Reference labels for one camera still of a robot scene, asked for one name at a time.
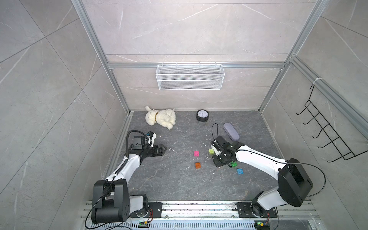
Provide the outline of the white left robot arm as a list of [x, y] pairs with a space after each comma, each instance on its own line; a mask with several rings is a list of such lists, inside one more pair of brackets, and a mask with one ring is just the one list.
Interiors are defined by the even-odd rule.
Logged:
[[146, 195], [130, 195], [128, 182], [146, 158], [164, 156], [167, 147], [155, 144], [156, 134], [131, 130], [126, 135], [126, 153], [120, 165], [93, 187], [92, 207], [85, 218], [86, 229], [98, 229], [108, 223], [126, 222], [131, 216], [147, 217], [140, 227], [147, 227], [155, 217]]

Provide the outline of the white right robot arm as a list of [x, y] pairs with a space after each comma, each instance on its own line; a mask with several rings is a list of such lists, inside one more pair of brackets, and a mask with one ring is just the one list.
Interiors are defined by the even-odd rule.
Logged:
[[289, 160], [272, 157], [256, 151], [245, 144], [234, 141], [229, 143], [218, 136], [211, 142], [215, 152], [212, 156], [216, 167], [241, 162], [257, 168], [278, 181], [278, 185], [268, 191], [260, 192], [250, 205], [251, 212], [256, 217], [263, 217], [272, 208], [282, 205], [300, 207], [306, 198], [315, 196], [323, 191], [311, 194], [313, 182], [304, 166], [319, 167], [309, 163], [301, 163], [297, 159]]

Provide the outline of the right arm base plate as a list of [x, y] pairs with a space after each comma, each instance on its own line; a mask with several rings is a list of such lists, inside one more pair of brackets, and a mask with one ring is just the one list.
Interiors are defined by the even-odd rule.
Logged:
[[271, 210], [263, 210], [262, 208], [253, 209], [251, 202], [237, 202], [235, 209], [240, 218], [277, 218], [276, 208]]

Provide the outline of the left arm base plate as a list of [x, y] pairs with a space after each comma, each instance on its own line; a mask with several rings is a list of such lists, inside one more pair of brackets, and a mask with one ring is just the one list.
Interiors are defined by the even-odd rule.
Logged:
[[160, 218], [162, 216], [163, 203], [149, 202], [143, 205], [143, 208], [130, 214], [130, 218]]

